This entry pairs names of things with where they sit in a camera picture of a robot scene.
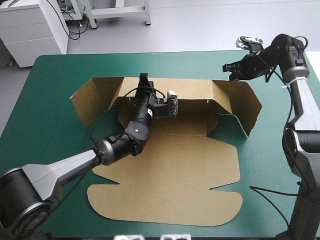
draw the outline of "flattened cardboard box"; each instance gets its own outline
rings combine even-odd
[[[138,156],[127,156],[93,172],[119,184],[94,184],[87,194],[94,210],[110,219],[193,226],[218,226],[242,206],[237,192],[212,190],[240,180],[237,149],[207,137],[218,114],[236,115],[247,135],[261,104],[246,82],[151,78],[156,89],[178,94],[177,119],[154,119],[152,136]],[[89,126],[117,98],[137,87],[138,77],[96,77],[72,97]],[[133,108],[132,92],[119,110],[123,127]]]

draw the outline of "table surface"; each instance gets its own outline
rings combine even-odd
[[[227,80],[222,65],[240,60],[244,51],[50,55],[37,59],[0,138],[0,173],[25,164],[49,164],[92,147],[90,128],[78,118],[70,96],[91,77],[137,77]],[[320,85],[310,67],[309,84],[319,102]],[[110,181],[90,172],[65,203],[41,227],[56,237],[112,237],[142,234],[158,237],[190,233],[194,237],[274,237],[286,229],[280,215],[250,185],[296,193],[299,180],[290,172],[281,138],[290,99],[281,81],[260,77],[249,81],[262,110],[249,138],[233,116],[220,115],[212,138],[236,146],[241,179],[218,190],[239,192],[243,205],[229,223],[215,227],[111,220],[90,206],[87,189]],[[120,130],[112,112],[96,131],[102,138]],[[290,218],[295,198],[267,194]]]

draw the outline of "power cord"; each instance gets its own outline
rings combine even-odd
[[[51,4],[51,2],[50,2],[49,0],[46,0],[46,2],[47,2],[47,3],[51,6],[51,8],[54,10],[55,14],[57,15],[57,17],[58,17],[58,19],[59,19],[59,21],[60,21],[60,23],[61,23],[61,26],[62,26],[63,30],[64,30],[65,34],[68,36],[68,38],[70,38],[70,39],[72,39],[72,40],[78,40],[78,39],[80,39],[81,34],[83,34],[83,33],[84,33],[85,31],[87,31],[87,29],[88,29],[89,20],[88,20],[87,25],[86,25],[86,28],[85,28],[85,30],[84,30],[83,32],[80,32],[80,28],[79,28],[78,26],[77,26],[78,32],[69,31],[70,33],[78,34],[78,36],[77,36],[76,38],[73,38],[72,36],[70,36],[70,34],[68,33],[68,31],[65,29],[65,26],[64,26],[64,24],[63,24],[63,22],[62,22],[62,20],[61,20],[61,18],[60,18],[60,16],[59,16],[57,10],[54,8],[54,6]],[[71,17],[72,20],[75,20],[67,11],[65,11],[65,10],[62,10],[62,11],[65,12],[65,13],[67,13],[67,14]]]
[[[63,10],[63,9],[60,9],[60,10],[61,10],[62,12],[64,12],[64,13],[66,13],[72,20],[75,21],[75,19],[72,17],[72,15],[71,15],[70,13],[68,13],[66,10]],[[89,22],[90,22],[90,20],[88,19],[87,22],[86,22],[86,26],[85,26],[84,31],[80,32],[80,28],[77,26],[78,32],[74,32],[74,31],[70,31],[70,30],[69,30],[69,33],[77,34],[77,35],[84,34],[84,33],[88,30]]]

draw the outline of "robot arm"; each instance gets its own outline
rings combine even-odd
[[[160,99],[148,74],[141,73],[130,122],[124,131],[97,142],[91,149],[49,165],[27,164],[0,176],[0,237],[28,239],[60,202],[63,187],[100,164],[140,154],[151,136],[153,118],[176,118],[178,96]]]
[[[276,239],[314,240],[320,223],[320,109],[308,85],[306,47],[285,34],[278,35],[265,49],[260,39],[244,36],[239,37],[237,45],[250,54],[223,66],[224,72],[232,72],[230,81],[263,75],[268,80],[279,65],[293,101],[295,117],[286,126],[282,145],[292,173],[302,181],[289,229]]]

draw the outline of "cardboard panel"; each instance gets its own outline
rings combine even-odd
[[[90,204],[106,218],[217,226],[242,205],[236,192],[210,190],[239,181],[236,148],[205,136],[154,134],[141,155],[93,171],[119,183],[88,189]]]
[[[247,82],[214,80],[229,95],[233,114],[239,119],[245,133],[249,136],[254,128],[262,105]]]
[[[178,117],[154,119],[152,136],[139,156],[130,155],[93,170],[119,185],[90,186],[92,207],[115,220],[195,226],[227,223],[239,212],[242,197],[210,189],[239,181],[237,150],[206,135],[217,125],[218,114],[235,114],[249,134],[261,109],[259,100],[244,82],[149,80],[164,94],[177,92]],[[71,99],[86,126],[112,106],[119,110],[118,118],[125,128],[135,91],[123,96],[138,83],[138,77],[93,78]]]
[[[93,79],[81,87],[71,97],[71,100],[75,105],[76,113],[86,127],[94,122],[105,110]]]

